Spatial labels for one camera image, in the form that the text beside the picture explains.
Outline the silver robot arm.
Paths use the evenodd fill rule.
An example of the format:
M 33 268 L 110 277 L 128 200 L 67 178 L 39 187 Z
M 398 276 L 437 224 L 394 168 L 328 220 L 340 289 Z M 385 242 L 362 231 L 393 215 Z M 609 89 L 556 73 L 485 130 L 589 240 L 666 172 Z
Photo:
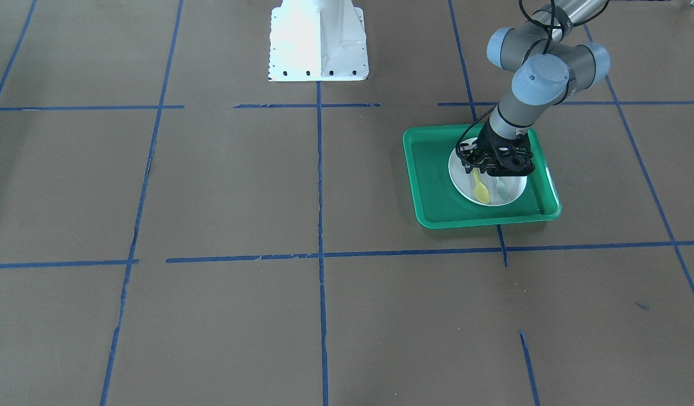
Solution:
M 574 28 L 594 20 L 607 1 L 552 1 L 525 15 L 519 28 L 501 28 L 489 39 L 488 60 L 512 73 L 511 87 L 484 115 L 470 144 L 460 139 L 454 152 L 465 173 L 492 177 L 527 176 L 535 166 L 529 130 L 548 108 L 594 87 L 611 67 L 599 43 L 566 46 Z

